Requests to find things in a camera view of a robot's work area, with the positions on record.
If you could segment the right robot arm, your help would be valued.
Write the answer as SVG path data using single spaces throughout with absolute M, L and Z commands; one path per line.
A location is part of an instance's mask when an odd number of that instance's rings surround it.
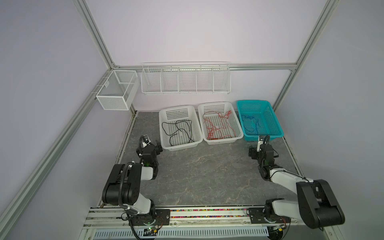
M 313 180 L 287 171 L 275 163 L 277 152 L 266 135 L 256 147 L 249 147 L 249 157 L 258 162 L 263 180 L 280 185 L 297 196 L 296 201 L 269 199 L 260 216 L 269 222 L 279 217 L 301 220 L 310 229 L 342 225 L 345 214 L 330 186 L 325 180 Z

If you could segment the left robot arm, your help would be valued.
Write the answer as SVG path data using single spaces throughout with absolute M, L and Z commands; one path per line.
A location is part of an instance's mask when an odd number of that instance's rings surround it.
M 143 181 L 156 179 L 157 156 L 162 151 L 160 142 L 154 144 L 147 135 L 142 135 L 136 149 L 139 161 L 113 166 L 102 192 L 102 202 L 123 209 L 127 220 L 136 225 L 154 224 L 157 217 L 154 201 L 144 197 L 140 189 Z

